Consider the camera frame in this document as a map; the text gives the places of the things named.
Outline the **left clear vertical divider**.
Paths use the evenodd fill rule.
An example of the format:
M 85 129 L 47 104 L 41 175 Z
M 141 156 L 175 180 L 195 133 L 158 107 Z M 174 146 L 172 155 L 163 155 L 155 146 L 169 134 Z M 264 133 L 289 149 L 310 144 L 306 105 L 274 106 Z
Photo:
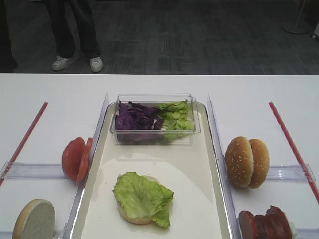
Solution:
M 101 130 L 102 130 L 102 127 L 103 127 L 105 114 L 106 114 L 108 105 L 109 105 L 109 96 L 108 96 L 108 93 L 106 93 L 105 98 L 104 98 L 104 102 L 102 104 L 100 116 L 99 116 L 99 119 L 98 119 L 98 122 L 97 122 L 97 126 L 96 126 L 96 129 L 95 129 L 95 133 L 94 133 L 94 136 L 93 136 L 93 144 L 92 144 L 92 147 L 91 147 L 91 150 L 90 150 L 90 154 L 89 154 L 89 157 L 88 157 L 88 170 L 87 170 L 87 172 L 85 174 L 84 179 L 78 185 L 78 189 L 77 189 L 77 192 L 76 192 L 76 195 L 75 195 L 75 198 L 74 198 L 74 201 L 73 201 L 73 205 L 72 205 L 72 208 L 71 208 L 70 216 L 69 216 L 69 219 L 68 219 L 68 221 L 66 223 L 67 224 L 67 228 L 66 228 L 66 232 L 65 232 L 65 235 L 64 235 L 64 239 L 71 239 L 72 238 L 72 234 L 73 234 L 73 231 L 74 231 L 74 228 L 75 228 L 75 223 L 76 223 L 76 220 L 77 220 L 77 217 L 78 217 L 78 214 L 79 214 L 81 202 L 82 202 L 83 195 L 84 195 L 84 192 L 85 192 L 86 182 L 87 182 L 87 179 L 88 179 L 88 176 L 89 176 L 89 172 L 90 172 L 90 168 L 91 168 L 91 165 L 92 165 L 92 162 L 93 162 L 93 157 L 94 157 L 94 154 L 95 154 L 95 151 L 96 151 L 96 147 L 97 147 L 97 144 L 98 144 L 98 141 L 99 141 L 99 137 L 100 137 L 100 133 L 101 133 Z

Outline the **upper left clear holder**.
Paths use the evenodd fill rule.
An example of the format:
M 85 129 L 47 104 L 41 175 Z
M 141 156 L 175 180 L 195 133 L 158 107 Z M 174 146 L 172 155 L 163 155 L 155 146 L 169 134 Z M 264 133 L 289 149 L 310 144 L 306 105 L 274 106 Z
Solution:
M 6 162 L 0 171 L 1 179 L 64 179 L 60 164 Z

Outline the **left tomato slice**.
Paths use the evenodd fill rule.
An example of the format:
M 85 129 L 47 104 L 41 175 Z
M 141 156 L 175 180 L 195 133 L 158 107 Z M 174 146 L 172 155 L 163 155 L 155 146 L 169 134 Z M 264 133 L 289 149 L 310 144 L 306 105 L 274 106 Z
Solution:
M 64 174 L 73 181 L 77 179 L 84 148 L 84 139 L 77 137 L 70 141 L 63 151 L 62 169 Z

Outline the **right clear vertical divider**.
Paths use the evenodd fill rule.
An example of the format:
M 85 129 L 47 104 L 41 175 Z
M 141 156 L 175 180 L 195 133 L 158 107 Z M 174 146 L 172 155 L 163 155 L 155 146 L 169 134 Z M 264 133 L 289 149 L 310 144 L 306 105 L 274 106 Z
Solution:
M 235 207 L 233 203 L 232 193 L 231 193 L 231 184 L 227 178 L 227 170 L 223 155 L 223 149 L 220 141 L 218 124 L 216 121 L 215 110 L 213 101 L 210 97 L 210 94 L 207 96 L 207 109 L 208 116 L 211 128 L 211 135 L 214 144 L 215 157 L 217 161 L 217 168 L 219 173 L 220 184 L 222 188 L 223 202 L 226 211 L 227 223 L 230 232 L 231 239 L 241 239 L 240 226 L 237 220 Z

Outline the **standing bun half left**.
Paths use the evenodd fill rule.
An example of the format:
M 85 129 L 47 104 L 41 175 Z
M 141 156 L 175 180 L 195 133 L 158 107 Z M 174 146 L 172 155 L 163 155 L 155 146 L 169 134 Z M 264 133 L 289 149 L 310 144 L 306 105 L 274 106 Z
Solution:
M 55 210 L 45 199 L 30 201 L 20 212 L 12 233 L 13 239 L 52 239 Z

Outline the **purple cabbage leaves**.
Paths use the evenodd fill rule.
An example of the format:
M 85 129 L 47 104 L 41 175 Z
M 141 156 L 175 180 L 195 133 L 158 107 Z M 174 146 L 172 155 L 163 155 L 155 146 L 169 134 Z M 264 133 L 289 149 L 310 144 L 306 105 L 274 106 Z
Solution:
M 137 103 L 119 102 L 119 113 L 115 116 L 115 130 L 160 130 L 163 120 L 156 107 L 146 107 Z M 122 144 L 153 144 L 162 138 L 159 133 L 120 133 Z

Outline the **lower left clear holder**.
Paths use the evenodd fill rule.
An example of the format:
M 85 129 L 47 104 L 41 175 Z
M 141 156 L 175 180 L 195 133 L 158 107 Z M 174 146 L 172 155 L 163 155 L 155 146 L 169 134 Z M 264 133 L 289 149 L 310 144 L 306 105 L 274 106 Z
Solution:
M 64 239 L 64 235 L 66 232 L 67 224 L 64 225 L 63 230 L 57 230 L 53 233 L 53 239 Z

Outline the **cream metal serving tray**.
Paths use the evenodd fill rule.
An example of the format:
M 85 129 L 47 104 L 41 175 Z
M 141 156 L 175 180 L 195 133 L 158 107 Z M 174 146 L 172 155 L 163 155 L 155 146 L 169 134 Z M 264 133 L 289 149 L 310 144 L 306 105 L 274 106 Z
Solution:
M 74 239 L 228 239 L 224 208 L 205 105 L 195 104 L 200 133 L 188 145 L 117 145 L 110 133 L 110 104 L 75 221 Z M 155 177 L 174 192 L 170 227 L 134 225 L 118 212 L 113 188 L 126 172 Z

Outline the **red straw rail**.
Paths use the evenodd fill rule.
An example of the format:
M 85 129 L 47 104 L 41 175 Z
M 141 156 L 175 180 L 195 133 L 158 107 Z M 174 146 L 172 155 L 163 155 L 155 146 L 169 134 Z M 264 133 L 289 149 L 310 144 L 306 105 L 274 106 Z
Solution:
M 2 170 L 0 173 L 0 185 L 2 185 L 4 181 L 4 176 L 8 173 L 11 166 L 15 163 L 17 157 L 19 156 L 21 150 L 23 149 L 25 143 L 27 142 L 29 136 L 31 135 L 32 131 L 34 130 L 35 126 L 37 125 L 38 121 L 40 120 L 47 106 L 48 106 L 48 102 L 44 102 L 39 112 L 37 113 L 36 117 L 34 118 L 31 125 L 29 126 L 27 132 L 25 133 L 24 137 L 22 138 L 21 142 L 19 143 L 18 147 L 16 148 L 11 159 L 8 162 L 6 162 L 5 165 L 2 167 Z
M 303 170 L 303 172 L 304 172 L 304 174 L 306 176 L 306 179 L 307 179 L 307 181 L 309 183 L 309 186 L 310 186 L 310 188 L 311 188 L 311 190 L 312 190 L 312 192 L 313 192 L 313 194 L 314 194 L 314 196 L 315 196 L 315 198 L 316 198 L 316 200 L 318 202 L 319 201 L 319 190 L 318 190 L 318 187 L 317 187 L 317 185 L 315 183 L 314 176 L 311 175 L 311 171 L 310 171 L 309 167 L 305 164 L 302 156 L 300 155 L 300 153 L 299 153 L 299 151 L 298 151 L 298 149 L 297 149 L 297 147 L 296 147 L 296 145 L 295 145 L 295 143 L 294 143 L 294 141 L 293 141 L 293 139 L 292 139 L 287 127 L 285 126 L 285 123 L 282 120 L 282 118 L 281 118 L 281 116 L 280 116 L 275 104 L 273 102 L 269 102 L 269 106 L 270 106 L 270 108 L 271 108 L 271 110 L 272 110 L 277 122 L 279 123 L 279 125 L 280 125 L 280 127 L 281 127 L 281 129 L 282 129 L 282 131 L 283 131 L 283 133 L 284 133 L 284 135 L 285 135 L 285 137 L 286 137 L 286 139 L 287 139 L 287 141 L 289 143 L 289 146 L 290 146 L 291 150 L 293 151 L 293 153 L 295 155 L 296 160 L 298 161 L 299 165 L 301 166 L 301 168 L 302 168 L 302 170 Z

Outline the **meat patty slice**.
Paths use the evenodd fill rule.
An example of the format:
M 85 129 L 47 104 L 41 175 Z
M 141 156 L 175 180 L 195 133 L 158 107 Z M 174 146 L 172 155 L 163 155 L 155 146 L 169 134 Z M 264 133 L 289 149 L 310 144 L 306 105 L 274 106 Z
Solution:
M 276 239 L 277 233 L 270 219 L 263 215 L 256 215 L 257 228 L 260 239 Z
M 266 217 L 270 219 L 278 239 L 292 239 L 293 233 L 286 214 L 276 206 L 270 206 L 266 211 Z
M 249 211 L 239 213 L 239 225 L 243 239 L 257 239 L 259 236 L 256 220 Z

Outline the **front meat patty slice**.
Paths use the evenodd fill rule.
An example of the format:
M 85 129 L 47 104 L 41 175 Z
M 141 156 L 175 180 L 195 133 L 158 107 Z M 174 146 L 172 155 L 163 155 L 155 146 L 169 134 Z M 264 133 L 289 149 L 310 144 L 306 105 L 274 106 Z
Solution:
M 239 213 L 239 225 L 243 239 L 257 239 L 259 236 L 256 220 L 249 211 Z

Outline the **clear holder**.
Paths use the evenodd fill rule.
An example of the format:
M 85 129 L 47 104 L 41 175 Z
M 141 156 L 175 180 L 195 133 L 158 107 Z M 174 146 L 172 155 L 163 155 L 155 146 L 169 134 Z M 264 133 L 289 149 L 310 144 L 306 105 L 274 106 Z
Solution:
M 267 181 L 315 182 L 316 178 L 308 164 L 270 166 Z
M 1 179 L 64 179 L 60 164 L 6 162 L 0 171 Z
M 297 229 L 295 239 L 319 239 L 319 229 Z
M 67 224 L 64 225 L 63 230 L 57 230 L 53 233 L 53 239 L 64 239 L 64 235 L 66 232 Z

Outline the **sesame bun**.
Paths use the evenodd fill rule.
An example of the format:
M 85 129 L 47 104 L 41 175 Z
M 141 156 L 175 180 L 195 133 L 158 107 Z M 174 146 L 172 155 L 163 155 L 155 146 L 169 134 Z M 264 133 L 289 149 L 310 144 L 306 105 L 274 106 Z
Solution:
M 270 167 L 269 151 L 262 140 L 250 139 L 249 142 L 253 155 L 253 173 L 248 187 L 257 189 L 264 183 L 268 175 Z
M 231 140 L 225 152 L 225 163 L 229 181 L 237 187 L 247 188 L 254 166 L 252 148 L 246 137 Z

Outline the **middle meat patty slice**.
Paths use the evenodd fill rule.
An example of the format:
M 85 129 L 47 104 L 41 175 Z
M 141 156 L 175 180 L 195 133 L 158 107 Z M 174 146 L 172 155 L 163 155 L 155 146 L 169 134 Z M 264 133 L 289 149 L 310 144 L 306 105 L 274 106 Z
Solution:
M 263 215 L 256 215 L 257 228 L 260 239 L 276 239 L 277 233 L 270 219 Z

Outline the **left red straw rail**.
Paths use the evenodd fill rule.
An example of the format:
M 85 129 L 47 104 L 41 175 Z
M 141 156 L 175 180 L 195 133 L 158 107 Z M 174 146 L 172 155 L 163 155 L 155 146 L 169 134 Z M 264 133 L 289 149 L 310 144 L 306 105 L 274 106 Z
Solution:
M 0 173 L 0 185 L 2 185 L 4 181 L 4 176 L 8 173 L 11 166 L 15 163 L 17 157 L 19 156 L 21 150 L 23 149 L 25 143 L 27 142 L 29 136 L 31 135 L 32 131 L 34 130 L 35 126 L 37 125 L 38 121 L 40 120 L 47 106 L 48 106 L 48 102 L 44 102 L 39 112 L 37 113 L 36 117 L 34 118 L 31 125 L 29 126 L 27 132 L 25 133 L 24 137 L 22 138 L 21 142 L 19 143 L 18 147 L 16 148 L 11 159 L 8 162 L 6 162 L 5 165 L 2 167 L 2 170 Z

